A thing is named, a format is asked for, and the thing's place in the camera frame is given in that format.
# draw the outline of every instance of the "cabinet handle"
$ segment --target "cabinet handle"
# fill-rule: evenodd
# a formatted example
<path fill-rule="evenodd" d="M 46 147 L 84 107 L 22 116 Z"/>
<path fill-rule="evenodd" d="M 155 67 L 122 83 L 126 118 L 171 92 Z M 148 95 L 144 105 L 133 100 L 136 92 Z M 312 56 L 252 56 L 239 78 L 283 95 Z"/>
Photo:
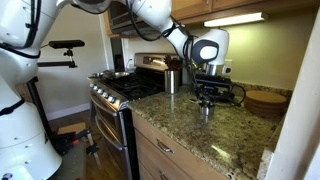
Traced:
<path fill-rule="evenodd" d="M 164 145 L 159 139 L 157 139 L 158 141 L 158 146 L 160 149 L 162 149 L 164 152 L 171 152 L 174 153 L 170 148 L 168 148 L 166 145 Z"/>
<path fill-rule="evenodd" d="M 160 179 L 161 180 L 169 180 L 163 172 L 160 171 Z"/>

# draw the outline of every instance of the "stainless steel oven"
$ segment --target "stainless steel oven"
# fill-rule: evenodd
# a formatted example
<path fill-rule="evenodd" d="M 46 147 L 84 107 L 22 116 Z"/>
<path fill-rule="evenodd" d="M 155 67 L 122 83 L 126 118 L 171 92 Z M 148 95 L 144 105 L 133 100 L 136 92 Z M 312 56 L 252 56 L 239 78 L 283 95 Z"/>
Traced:
<path fill-rule="evenodd" d="M 91 119 L 104 137 L 108 153 L 123 179 L 139 179 L 138 158 L 130 101 L 164 91 L 166 55 L 135 54 L 135 70 L 127 76 L 108 78 L 96 73 L 88 77 L 91 96 Z"/>

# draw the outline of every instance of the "gas stove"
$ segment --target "gas stove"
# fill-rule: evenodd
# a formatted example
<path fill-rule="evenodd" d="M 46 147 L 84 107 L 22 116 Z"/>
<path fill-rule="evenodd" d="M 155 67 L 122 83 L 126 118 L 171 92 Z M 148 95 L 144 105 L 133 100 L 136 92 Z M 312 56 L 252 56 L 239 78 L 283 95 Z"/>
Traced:
<path fill-rule="evenodd" d="M 166 55 L 175 54 L 135 54 L 135 71 L 119 78 L 88 77 L 91 93 L 108 107 L 116 111 L 127 108 L 130 101 L 138 100 L 164 91 L 164 62 Z"/>

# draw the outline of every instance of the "robot camera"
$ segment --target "robot camera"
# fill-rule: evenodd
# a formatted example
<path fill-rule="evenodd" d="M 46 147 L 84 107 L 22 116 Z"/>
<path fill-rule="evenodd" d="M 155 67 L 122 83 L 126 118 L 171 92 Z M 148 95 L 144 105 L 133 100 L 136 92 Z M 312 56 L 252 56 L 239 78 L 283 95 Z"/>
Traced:
<path fill-rule="evenodd" d="M 85 43 L 81 40 L 65 40 L 65 41 L 50 41 L 49 46 L 54 49 L 67 48 L 72 49 L 74 47 L 82 47 Z"/>

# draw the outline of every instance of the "under-cabinet light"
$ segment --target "under-cabinet light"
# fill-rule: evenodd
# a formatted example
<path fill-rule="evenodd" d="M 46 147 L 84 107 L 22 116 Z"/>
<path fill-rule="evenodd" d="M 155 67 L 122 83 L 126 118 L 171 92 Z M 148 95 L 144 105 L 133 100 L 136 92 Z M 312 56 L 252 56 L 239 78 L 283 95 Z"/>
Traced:
<path fill-rule="evenodd" d="M 241 24 L 241 23 L 248 23 L 248 22 L 255 22 L 255 21 L 263 21 L 263 20 L 266 20 L 267 18 L 268 18 L 267 14 L 263 12 L 259 12 L 259 13 L 244 14 L 239 16 L 232 16 L 232 17 L 206 21 L 204 22 L 204 26 L 205 27 L 226 26 L 226 25 Z"/>

